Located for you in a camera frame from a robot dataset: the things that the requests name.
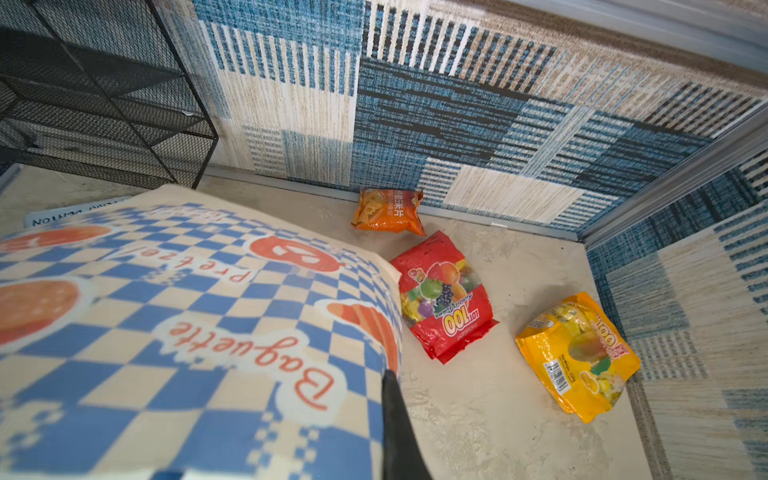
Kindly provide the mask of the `blue checkered paper bag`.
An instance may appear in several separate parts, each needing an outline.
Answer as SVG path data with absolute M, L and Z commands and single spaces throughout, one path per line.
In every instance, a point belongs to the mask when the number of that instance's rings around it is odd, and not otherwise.
M 167 185 L 1 240 L 5 479 L 379 479 L 380 256 Z

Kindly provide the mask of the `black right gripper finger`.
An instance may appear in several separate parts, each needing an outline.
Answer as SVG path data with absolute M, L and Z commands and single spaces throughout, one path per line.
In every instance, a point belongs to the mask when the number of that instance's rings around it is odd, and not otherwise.
M 397 375 L 387 370 L 382 378 L 383 478 L 423 479 L 432 476 L 423 460 Z

